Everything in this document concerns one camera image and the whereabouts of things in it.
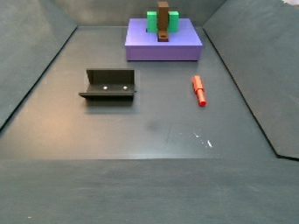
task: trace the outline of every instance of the purple block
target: purple block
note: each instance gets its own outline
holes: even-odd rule
[[[179,19],[179,31],[168,32],[170,42],[158,42],[146,32],[146,18],[131,18],[125,35],[127,60],[199,60],[202,41],[188,18]]]

